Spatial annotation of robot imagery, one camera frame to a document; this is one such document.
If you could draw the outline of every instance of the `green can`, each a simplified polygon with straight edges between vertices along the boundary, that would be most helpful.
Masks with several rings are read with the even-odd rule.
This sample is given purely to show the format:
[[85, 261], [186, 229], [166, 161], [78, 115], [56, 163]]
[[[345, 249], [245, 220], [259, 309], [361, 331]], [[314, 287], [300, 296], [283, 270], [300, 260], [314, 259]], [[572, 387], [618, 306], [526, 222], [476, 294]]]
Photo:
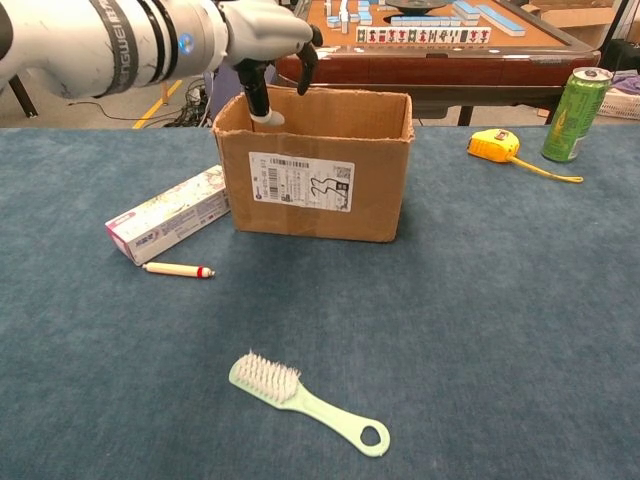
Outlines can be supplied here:
[[613, 74], [596, 67], [576, 68], [564, 89], [542, 155], [554, 162], [571, 162], [578, 156], [611, 85]]

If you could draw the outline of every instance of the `qr code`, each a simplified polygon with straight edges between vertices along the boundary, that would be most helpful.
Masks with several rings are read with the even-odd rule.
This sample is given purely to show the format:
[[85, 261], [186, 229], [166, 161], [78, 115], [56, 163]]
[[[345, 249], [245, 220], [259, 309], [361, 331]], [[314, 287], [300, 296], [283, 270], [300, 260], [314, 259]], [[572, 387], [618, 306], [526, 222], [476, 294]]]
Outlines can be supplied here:
[[336, 177], [338, 178], [346, 178], [347, 180], [351, 180], [351, 169], [347, 167], [335, 167], [336, 168]]

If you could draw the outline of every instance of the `toothpaste box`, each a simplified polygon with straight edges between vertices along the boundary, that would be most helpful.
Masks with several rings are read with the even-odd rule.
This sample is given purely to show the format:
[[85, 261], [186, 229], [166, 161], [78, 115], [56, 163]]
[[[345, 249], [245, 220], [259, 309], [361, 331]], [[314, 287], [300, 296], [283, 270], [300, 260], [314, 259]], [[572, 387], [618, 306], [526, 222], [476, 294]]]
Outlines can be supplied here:
[[107, 234], [142, 265], [229, 212], [222, 167], [216, 165], [105, 223]]

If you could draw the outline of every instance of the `can lid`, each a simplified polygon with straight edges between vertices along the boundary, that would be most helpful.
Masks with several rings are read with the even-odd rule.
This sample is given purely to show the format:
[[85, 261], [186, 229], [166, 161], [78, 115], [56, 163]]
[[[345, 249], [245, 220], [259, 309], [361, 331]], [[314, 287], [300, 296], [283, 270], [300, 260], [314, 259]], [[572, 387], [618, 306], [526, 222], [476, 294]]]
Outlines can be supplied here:
[[573, 75], [580, 80], [588, 82], [609, 82], [613, 78], [613, 73], [604, 68], [581, 67], [573, 71]]

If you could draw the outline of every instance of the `mahjong table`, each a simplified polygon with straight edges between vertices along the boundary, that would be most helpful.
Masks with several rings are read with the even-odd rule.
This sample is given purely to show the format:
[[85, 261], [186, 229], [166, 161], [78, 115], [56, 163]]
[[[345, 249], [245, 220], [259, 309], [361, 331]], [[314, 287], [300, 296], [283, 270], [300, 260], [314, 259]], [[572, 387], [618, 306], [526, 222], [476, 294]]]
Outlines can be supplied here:
[[[443, 117], [461, 105], [459, 124], [468, 125], [473, 106], [553, 111], [572, 70], [600, 58], [596, 48], [505, 0], [456, 1], [420, 17], [381, 3], [299, 0], [295, 14], [324, 37], [315, 86], [405, 92], [417, 118]], [[296, 57], [276, 69], [281, 85], [301, 74]]]

